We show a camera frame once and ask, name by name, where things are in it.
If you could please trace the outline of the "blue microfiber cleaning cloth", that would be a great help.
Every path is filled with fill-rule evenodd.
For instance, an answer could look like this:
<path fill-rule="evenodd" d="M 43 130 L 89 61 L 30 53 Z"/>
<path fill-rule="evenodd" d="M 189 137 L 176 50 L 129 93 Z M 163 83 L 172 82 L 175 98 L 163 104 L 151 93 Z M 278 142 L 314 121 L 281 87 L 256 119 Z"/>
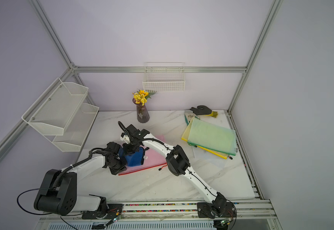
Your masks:
<path fill-rule="evenodd" d="M 124 157 L 128 167 L 136 167 L 144 164 L 144 156 L 146 150 L 143 147 L 139 147 L 133 154 L 126 155 L 125 151 L 121 149 L 119 156 Z"/>

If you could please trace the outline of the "pink mesh document bag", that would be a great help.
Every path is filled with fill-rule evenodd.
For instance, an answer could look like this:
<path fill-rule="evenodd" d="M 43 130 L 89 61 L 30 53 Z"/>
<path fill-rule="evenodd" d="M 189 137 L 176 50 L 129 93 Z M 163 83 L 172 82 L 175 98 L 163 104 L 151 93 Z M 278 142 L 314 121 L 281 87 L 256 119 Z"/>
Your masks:
<path fill-rule="evenodd" d="M 154 167 L 162 167 L 167 164 L 166 158 L 162 155 L 160 155 L 158 152 L 156 152 L 153 149 L 150 149 L 148 147 L 143 147 L 146 152 L 144 156 L 144 164 L 141 166 L 136 166 L 136 167 L 128 167 L 126 166 L 126 170 L 119 173 L 118 175 L 127 175 L 135 172 L 140 172 L 143 170 L 151 169 Z"/>

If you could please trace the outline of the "yellow mesh document bag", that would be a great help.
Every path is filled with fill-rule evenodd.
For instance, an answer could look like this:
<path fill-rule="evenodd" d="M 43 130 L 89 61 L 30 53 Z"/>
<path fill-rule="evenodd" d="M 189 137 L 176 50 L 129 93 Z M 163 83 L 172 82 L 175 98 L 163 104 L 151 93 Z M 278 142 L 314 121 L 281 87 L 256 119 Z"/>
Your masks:
<path fill-rule="evenodd" d="M 186 142 L 188 141 L 190 130 L 191 130 L 191 123 L 188 124 L 186 130 L 182 134 L 181 139 L 183 141 L 186 141 Z M 193 147 L 195 158 L 209 159 L 210 156 L 215 155 L 215 156 L 220 157 L 220 158 L 225 159 L 225 160 L 227 158 L 232 159 L 232 157 L 229 154 L 226 154 L 226 153 L 216 152 L 216 151 L 213 151 L 213 150 L 201 147 L 201 146 L 197 146 L 197 145 L 192 145 L 192 144 L 190 144 L 190 146 Z"/>

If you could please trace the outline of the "green zipper mesh document bag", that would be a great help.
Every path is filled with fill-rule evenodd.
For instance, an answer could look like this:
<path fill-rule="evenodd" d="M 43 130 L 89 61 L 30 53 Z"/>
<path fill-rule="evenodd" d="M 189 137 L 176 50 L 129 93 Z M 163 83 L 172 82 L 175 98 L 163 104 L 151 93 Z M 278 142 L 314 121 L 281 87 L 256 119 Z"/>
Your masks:
<path fill-rule="evenodd" d="M 188 144 L 233 156 L 237 154 L 235 130 L 196 118 L 193 118 L 190 123 L 191 130 L 187 141 Z"/>

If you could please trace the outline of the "clear white mesh document bag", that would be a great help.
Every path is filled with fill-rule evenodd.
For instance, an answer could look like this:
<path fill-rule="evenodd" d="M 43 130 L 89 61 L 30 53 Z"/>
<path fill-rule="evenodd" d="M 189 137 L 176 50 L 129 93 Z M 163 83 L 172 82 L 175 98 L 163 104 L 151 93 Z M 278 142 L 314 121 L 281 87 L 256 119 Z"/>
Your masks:
<path fill-rule="evenodd" d="M 199 147 L 192 147 L 192 149 L 193 149 L 193 154 L 194 154 L 195 159 L 207 160 L 211 164 L 221 169 L 225 167 L 225 164 L 227 162 L 226 159 L 221 158 L 220 156 L 217 156 Z"/>

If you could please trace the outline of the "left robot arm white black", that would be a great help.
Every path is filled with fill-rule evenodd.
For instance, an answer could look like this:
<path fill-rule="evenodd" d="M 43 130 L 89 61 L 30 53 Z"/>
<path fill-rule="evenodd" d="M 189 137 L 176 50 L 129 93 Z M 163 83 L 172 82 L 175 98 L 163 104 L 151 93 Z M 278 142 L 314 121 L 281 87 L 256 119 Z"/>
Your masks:
<path fill-rule="evenodd" d="M 87 158 L 62 170 L 49 170 L 34 201 L 34 209 L 61 216 L 71 212 L 90 212 L 103 217 L 110 212 L 106 198 L 81 195 L 78 183 L 100 168 L 108 168 L 113 175 L 126 170 L 127 161 L 121 156 L 121 145 L 110 142 L 106 148 L 93 148 Z"/>

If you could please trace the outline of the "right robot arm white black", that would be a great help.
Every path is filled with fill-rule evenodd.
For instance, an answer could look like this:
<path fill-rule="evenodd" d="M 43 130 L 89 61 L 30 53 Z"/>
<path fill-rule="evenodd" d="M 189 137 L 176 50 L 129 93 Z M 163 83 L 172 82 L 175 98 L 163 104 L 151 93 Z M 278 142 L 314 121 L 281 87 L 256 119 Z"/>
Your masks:
<path fill-rule="evenodd" d="M 220 217 L 226 212 L 227 199 L 221 193 L 209 186 L 193 169 L 188 156 L 179 145 L 169 145 L 151 134 L 148 130 L 138 130 L 135 126 L 124 126 L 118 122 L 122 130 L 121 140 L 123 152 L 127 155 L 134 154 L 139 147 L 150 148 L 165 157 L 169 171 L 175 176 L 184 176 L 203 195 L 204 200 L 210 206 L 209 213 Z"/>

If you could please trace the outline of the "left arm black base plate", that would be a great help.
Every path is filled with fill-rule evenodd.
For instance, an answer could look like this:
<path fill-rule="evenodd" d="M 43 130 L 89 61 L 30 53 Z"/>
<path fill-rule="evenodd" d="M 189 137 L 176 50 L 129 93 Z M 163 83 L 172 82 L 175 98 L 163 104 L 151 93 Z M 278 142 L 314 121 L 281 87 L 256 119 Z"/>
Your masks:
<path fill-rule="evenodd" d="M 121 203 L 107 204 L 105 209 L 85 211 L 81 219 L 114 219 L 122 214 L 123 207 Z"/>

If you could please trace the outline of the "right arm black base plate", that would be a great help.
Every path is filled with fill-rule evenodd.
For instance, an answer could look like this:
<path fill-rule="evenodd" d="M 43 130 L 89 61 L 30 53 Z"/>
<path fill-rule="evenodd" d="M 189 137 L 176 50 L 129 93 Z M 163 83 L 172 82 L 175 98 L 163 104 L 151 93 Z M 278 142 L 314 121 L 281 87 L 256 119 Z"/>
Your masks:
<path fill-rule="evenodd" d="M 212 203 L 197 203 L 197 212 L 199 218 L 236 218 L 237 211 L 233 203 L 226 201 L 224 208 L 215 207 Z"/>

